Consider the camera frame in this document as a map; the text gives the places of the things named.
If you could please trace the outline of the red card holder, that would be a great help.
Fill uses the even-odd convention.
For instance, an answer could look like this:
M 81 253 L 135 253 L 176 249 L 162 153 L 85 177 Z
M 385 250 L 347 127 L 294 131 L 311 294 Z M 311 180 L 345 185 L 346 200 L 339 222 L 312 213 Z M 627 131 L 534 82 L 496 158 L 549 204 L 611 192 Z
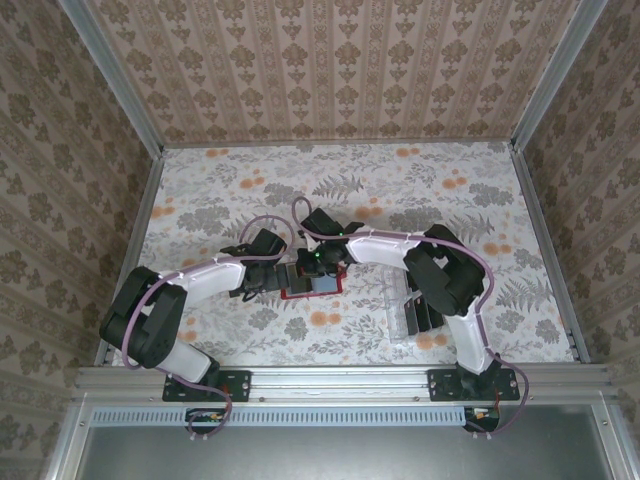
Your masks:
M 342 280 L 345 278 L 346 273 L 344 271 L 334 275 L 334 279 L 326 278 L 323 276 L 312 277 L 312 289 L 310 293 L 303 295 L 280 295 L 282 300 L 294 300 L 301 298 L 313 298 L 320 296 L 338 295 L 343 292 Z M 288 284 L 288 279 L 284 279 L 280 284 Z

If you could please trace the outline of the clear acrylic card stand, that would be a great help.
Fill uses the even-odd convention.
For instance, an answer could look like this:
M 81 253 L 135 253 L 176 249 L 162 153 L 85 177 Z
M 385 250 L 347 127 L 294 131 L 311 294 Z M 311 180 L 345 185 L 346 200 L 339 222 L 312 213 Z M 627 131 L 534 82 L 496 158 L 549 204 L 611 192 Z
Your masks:
M 384 267 L 382 270 L 383 298 L 386 310 L 387 326 L 389 331 L 389 340 L 395 344 L 408 344 L 413 341 L 421 333 L 429 333 L 440 329 L 444 324 L 436 329 L 430 329 L 426 332 L 418 332 L 416 335 L 408 336 L 406 327 L 406 318 L 404 313 L 404 303 L 410 298 L 415 301 L 423 298 L 425 303 L 429 305 L 420 290 L 412 292 L 408 288 L 407 271 L 392 267 Z

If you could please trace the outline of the floral patterned table cover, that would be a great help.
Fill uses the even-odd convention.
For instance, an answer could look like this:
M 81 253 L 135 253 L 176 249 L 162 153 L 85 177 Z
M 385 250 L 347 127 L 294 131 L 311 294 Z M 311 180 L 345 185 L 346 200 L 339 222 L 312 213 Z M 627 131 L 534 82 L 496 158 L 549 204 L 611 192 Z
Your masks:
M 286 236 L 306 197 L 342 224 L 419 233 L 440 223 L 491 266 L 482 316 L 511 362 L 570 362 L 508 146 L 503 142 L 174 149 L 165 153 L 142 265 L 172 271 L 266 228 Z M 389 340 L 382 270 L 351 267 L 338 295 L 250 301 L 220 294 L 183 314 L 178 336 L 229 366 L 451 363 L 447 327 Z

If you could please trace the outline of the black connector board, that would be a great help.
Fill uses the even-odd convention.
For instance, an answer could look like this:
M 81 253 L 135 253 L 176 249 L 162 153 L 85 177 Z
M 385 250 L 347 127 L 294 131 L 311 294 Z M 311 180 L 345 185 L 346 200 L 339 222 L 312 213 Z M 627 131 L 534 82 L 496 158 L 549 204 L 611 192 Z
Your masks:
M 471 433 L 491 433 L 500 421 L 499 410 L 495 407 L 465 407 L 464 417 L 463 428 Z
M 192 408 L 185 412 L 185 428 L 196 435 L 211 434 L 225 418 L 224 408 Z

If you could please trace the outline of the grey metal panel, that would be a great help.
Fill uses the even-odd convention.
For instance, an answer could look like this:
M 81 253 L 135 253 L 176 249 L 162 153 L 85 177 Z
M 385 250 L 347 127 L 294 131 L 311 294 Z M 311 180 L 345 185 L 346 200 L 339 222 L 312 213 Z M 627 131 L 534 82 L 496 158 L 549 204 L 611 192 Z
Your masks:
M 76 480 L 612 480 L 592 414 L 530 407 L 504 433 L 459 427 L 91 430 Z

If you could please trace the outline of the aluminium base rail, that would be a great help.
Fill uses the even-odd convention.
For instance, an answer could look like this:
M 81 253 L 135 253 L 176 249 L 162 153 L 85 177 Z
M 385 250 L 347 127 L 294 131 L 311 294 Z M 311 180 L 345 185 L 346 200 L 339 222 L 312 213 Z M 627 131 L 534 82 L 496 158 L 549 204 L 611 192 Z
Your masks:
M 442 365 L 257 367 L 250 405 L 411 405 L 431 401 L 432 372 Z M 530 388 L 519 380 L 529 405 L 591 404 L 617 397 L 602 365 L 524 364 Z M 82 368 L 71 401 L 96 405 L 146 405 L 162 401 L 165 375 L 120 367 Z

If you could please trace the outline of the aluminium table side rail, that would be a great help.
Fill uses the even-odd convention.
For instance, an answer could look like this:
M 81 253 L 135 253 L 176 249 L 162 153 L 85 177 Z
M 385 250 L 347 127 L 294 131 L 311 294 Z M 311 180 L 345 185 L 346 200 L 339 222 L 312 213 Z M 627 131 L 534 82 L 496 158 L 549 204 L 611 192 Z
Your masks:
M 121 271 L 116 283 L 113 300 L 124 285 L 128 274 L 138 265 L 143 249 L 145 235 L 152 215 L 154 202 L 160 186 L 161 176 L 164 169 L 165 158 L 160 156 L 152 161 L 144 192 L 139 205 L 139 210 L 133 225 L 131 237 L 127 246 L 126 254 L 122 263 Z
M 566 286 L 556 251 L 544 218 L 535 186 L 527 167 L 524 155 L 510 143 L 507 144 L 516 176 L 521 186 L 531 223 L 536 235 L 541 256 L 543 258 L 549 282 L 554 293 L 560 317 L 570 339 L 574 357 L 581 363 L 591 363 L 592 359 L 582 334 L 575 309 Z

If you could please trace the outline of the aluminium frame post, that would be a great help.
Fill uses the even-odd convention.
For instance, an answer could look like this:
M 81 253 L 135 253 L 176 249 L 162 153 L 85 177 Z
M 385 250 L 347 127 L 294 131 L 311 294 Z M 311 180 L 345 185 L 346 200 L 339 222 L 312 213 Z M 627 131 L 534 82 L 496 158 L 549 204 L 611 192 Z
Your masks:
M 531 140 L 608 0 L 580 0 L 511 136 L 516 152 Z
M 164 142 L 147 114 L 141 96 L 119 60 L 85 0 L 59 0 L 89 54 L 111 88 L 140 141 L 153 161 L 162 156 Z

